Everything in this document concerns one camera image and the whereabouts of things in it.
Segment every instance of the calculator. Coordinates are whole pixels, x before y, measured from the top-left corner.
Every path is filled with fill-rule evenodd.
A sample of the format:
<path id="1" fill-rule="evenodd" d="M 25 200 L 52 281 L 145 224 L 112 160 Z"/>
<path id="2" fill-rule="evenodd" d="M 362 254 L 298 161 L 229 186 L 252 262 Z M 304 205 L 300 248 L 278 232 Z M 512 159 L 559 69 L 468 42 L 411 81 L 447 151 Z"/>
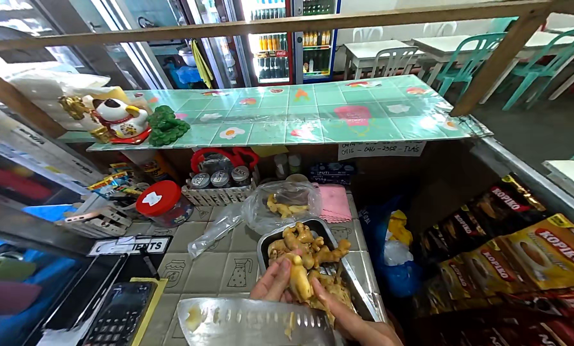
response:
<path id="1" fill-rule="evenodd" d="M 82 345 L 129 346 L 155 287 L 155 283 L 112 285 Z"/>

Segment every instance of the hand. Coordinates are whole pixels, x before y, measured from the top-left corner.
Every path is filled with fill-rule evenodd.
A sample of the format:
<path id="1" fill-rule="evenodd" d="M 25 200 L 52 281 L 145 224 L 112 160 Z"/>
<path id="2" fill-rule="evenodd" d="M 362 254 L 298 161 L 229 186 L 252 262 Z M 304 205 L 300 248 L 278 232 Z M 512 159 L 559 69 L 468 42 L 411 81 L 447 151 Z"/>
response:
<path id="1" fill-rule="evenodd" d="M 291 261 L 280 257 L 268 267 L 264 276 L 255 284 L 249 298 L 269 302 L 293 302 L 291 293 L 286 290 L 289 286 L 290 273 Z"/>
<path id="2" fill-rule="evenodd" d="M 321 303 L 336 317 L 334 327 L 347 339 L 362 346 L 403 346 L 398 335 L 388 324 L 364 321 L 345 304 L 323 288 L 317 278 L 312 280 L 313 290 Z"/>

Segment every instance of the wooden beam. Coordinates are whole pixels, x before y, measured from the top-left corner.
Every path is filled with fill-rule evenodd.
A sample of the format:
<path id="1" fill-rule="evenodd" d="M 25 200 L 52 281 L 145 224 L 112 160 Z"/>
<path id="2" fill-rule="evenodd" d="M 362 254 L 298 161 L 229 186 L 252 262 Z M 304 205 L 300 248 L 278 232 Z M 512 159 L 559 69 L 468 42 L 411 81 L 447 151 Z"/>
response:
<path id="1" fill-rule="evenodd" d="M 16 112 L 46 136 L 57 138 L 67 130 L 63 129 L 58 122 L 52 120 L 41 108 L 29 101 L 13 85 L 0 77 L 0 101 Z"/>
<path id="2" fill-rule="evenodd" d="M 201 38 L 264 34 L 276 32 L 322 31 L 327 29 L 375 27 L 386 25 L 428 23 L 521 16 L 545 8 L 551 0 L 491 1 L 479 4 L 444 5 L 377 11 L 357 14 L 326 14 L 305 17 L 232 21 L 227 23 L 188 25 L 111 31 L 108 33 L 45 36 L 0 41 L 0 51 L 30 49 L 55 45 L 105 44 L 121 42 L 160 41 L 174 38 Z"/>
<path id="3" fill-rule="evenodd" d="M 481 70 L 477 72 L 473 82 L 451 111 L 452 116 L 463 116 L 471 113 L 500 74 L 522 50 L 524 44 L 545 22 L 552 11 L 551 7 L 532 10 L 528 14 L 520 16 Z"/>

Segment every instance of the sign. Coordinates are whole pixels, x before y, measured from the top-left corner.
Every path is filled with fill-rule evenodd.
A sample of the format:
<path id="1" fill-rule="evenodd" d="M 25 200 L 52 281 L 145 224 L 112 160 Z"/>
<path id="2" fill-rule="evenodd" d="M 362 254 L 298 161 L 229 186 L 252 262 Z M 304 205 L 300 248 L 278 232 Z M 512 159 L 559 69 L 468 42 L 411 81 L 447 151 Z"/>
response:
<path id="1" fill-rule="evenodd" d="M 163 254 L 167 250 L 169 237 L 136 238 L 126 236 L 117 239 L 97 240 L 87 256 L 139 254 L 140 248 L 146 248 L 149 254 Z"/>
<path id="2" fill-rule="evenodd" d="M 425 140 L 409 142 L 344 143 L 338 145 L 338 160 L 371 156 L 420 156 Z"/>

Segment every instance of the green figurine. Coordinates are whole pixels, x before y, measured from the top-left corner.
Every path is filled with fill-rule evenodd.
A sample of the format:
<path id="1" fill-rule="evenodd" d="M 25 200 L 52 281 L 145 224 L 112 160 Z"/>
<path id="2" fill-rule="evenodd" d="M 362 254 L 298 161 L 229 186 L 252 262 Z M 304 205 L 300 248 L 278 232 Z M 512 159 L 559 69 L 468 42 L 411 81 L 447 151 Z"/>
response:
<path id="1" fill-rule="evenodd" d="M 156 107 L 155 113 L 148 117 L 148 123 L 152 129 L 148 141 L 153 146 L 172 144 L 191 129 L 186 121 L 176 119 L 169 106 Z"/>

